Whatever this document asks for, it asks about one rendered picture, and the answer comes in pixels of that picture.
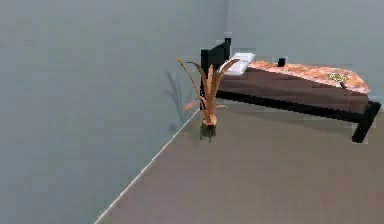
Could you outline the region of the yellow green patterned cushion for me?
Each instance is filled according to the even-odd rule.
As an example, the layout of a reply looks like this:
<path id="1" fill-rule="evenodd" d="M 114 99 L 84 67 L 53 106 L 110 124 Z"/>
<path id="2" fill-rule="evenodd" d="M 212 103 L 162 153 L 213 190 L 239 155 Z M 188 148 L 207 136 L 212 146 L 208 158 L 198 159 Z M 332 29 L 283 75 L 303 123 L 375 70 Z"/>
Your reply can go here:
<path id="1" fill-rule="evenodd" d="M 326 77 L 329 80 L 337 83 L 346 83 L 349 80 L 349 78 L 346 75 L 339 74 L 339 73 L 328 73 Z"/>

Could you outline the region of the orange leafed house plant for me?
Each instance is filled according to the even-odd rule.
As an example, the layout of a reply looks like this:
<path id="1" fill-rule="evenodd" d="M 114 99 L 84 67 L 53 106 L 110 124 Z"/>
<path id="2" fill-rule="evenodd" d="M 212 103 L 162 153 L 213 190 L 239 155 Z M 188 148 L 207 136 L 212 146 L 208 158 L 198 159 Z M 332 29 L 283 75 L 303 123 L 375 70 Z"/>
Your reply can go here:
<path id="1" fill-rule="evenodd" d="M 202 81 L 202 86 L 200 87 L 200 89 L 197 89 L 196 83 L 194 82 L 191 73 L 186 67 L 187 62 L 183 62 L 181 59 L 178 59 L 177 62 L 188 74 L 192 82 L 193 88 L 196 92 L 195 100 L 187 103 L 184 106 L 184 110 L 187 111 L 197 103 L 200 104 L 200 110 L 203 113 L 203 118 L 200 125 L 199 138 L 201 140 L 207 139 L 208 142 L 211 143 L 212 139 L 216 137 L 216 109 L 225 107 L 216 103 L 216 94 L 218 92 L 219 85 L 223 76 L 234 64 L 238 62 L 238 59 L 227 60 L 217 70 L 214 69 L 213 65 L 210 65 L 207 71 L 204 71 L 203 68 L 197 63 L 192 62 L 192 65 L 196 67 L 200 74 L 200 78 Z"/>

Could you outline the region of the white pillow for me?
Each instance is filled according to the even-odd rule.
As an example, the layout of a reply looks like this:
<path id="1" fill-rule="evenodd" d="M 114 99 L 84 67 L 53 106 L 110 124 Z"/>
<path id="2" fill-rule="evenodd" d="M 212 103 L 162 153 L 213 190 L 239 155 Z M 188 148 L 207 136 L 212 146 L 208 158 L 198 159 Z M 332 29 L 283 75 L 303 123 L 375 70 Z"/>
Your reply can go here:
<path id="1" fill-rule="evenodd" d="M 231 60 L 238 59 L 238 62 L 233 64 L 225 75 L 242 75 L 248 68 L 248 65 L 256 59 L 254 53 L 236 53 L 231 57 Z"/>

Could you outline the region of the black framed bed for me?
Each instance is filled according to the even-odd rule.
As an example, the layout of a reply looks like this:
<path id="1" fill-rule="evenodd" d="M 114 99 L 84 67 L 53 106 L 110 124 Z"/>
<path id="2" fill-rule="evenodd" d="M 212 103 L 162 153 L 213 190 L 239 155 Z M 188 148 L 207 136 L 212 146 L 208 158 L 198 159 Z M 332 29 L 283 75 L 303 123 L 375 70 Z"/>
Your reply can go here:
<path id="1" fill-rule="evenodd" d="M 201 66 L 218 69 L 234 55 L 225 39 L 201 51 Z M 242 75 L 224 75 L 216 96 L 221 99 L 289 110 L 352 122 L 357 125 L 352 141 L 364 141 L 381 104 L 368 97 L 369 86 L 354 71 L 321 65 L 252 61 Z M 328 73 L 346 75 L 346 83 L 329 80 Z"/>

